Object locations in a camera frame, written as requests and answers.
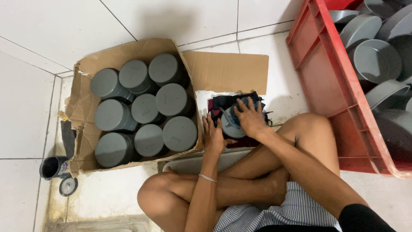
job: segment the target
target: red plastic crate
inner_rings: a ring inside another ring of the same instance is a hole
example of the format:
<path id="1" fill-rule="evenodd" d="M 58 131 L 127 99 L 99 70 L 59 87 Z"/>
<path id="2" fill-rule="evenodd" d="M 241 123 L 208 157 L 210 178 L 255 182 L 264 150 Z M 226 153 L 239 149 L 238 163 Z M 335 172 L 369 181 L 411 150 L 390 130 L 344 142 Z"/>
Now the red plastic crate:
<path id="1" fill-rule="evenodd" d="M 323 0 L 305 0 L 286 39 L 311 112 L 333 127 L 341 170 L 412 178 L 392 160 Z"/>

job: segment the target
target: striped shorts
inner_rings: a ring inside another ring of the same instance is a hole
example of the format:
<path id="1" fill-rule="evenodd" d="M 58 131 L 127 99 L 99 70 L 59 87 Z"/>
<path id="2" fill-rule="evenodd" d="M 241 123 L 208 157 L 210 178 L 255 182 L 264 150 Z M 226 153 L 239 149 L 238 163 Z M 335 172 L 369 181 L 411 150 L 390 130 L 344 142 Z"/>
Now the striped shorts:
<path id="1" fill-rule="evenodd" d="M 254 232 L 267 225 L 309 225 L 335 227 L 338 221 L 313 200 L 296 182 L 286 183 L 281 206 L 259 210 L 250 204 L 230 206 L 219 218 L 213 232 Z"/>

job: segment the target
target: torn cardboard edge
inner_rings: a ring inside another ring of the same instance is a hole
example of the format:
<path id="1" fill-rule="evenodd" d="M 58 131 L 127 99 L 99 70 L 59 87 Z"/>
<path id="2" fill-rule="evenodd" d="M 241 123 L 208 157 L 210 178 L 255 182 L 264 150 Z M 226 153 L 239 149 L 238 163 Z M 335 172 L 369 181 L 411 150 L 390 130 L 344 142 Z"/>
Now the torn cardboard edge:
<path id="1" fill-rule="evenodd" d="M 141 60 L 149 65 L 154 57 L 162 53 L 170 53 L 180 57 L 190 77 L 193 91 L 191 93 L 193 93 L 197 109 L 198 140 L 195 147 L 168 157 L 101 169 L 94 156 L 94 148 L 102 135 L 102 131 L 94 124 L 94 112 L 101 101 L 90 91 L 90 83 L 94 74 L 104 68 L 120 70 L 126 62 L 133 59 Z M 75 154 L 69 161 L 71 175 L 77 177 L 80 173 L 116 170 L 145 163 L 172 160 L 202 151 L 203 133 L 195 90 L 249 92 L 252 89 L 258 94 L 266 94 L 268 65 L 269 57 L 267 55 L 190 51 L 182 54 L 178 51 L 173 40 L 165 38 L 152 38 L 122 44 L 81 59 L 73 69 L 72 91 L 66 106 L 66 114 L 72 122 L 72 129 L 77 131 Z"/>

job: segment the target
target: stack of gray bowls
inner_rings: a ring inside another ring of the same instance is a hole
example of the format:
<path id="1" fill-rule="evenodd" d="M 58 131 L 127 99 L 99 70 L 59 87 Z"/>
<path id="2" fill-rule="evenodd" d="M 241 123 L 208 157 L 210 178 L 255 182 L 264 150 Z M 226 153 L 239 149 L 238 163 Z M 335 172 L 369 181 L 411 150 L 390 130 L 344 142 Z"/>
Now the stack of gray bowls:
<path id="1" fill-rule="evenodd" d="M 364 0 L 330 11 L 366 100 L 394 160 L 412 161 L 412 4 Z"/>
<path id="2" fill-rule="evenodd" d="M 103 100 L 94 122 L 104 134 L 95 156 L 104 168 L 113 168 L 184 152 L 198 137 L 192 120 L 194 98 L 187 93 L 189 76 L 175 56 L 160 54 L 147 66 L 131 60 L 120 71 L 100 70 L 91 81 L 91 92 Z"/>

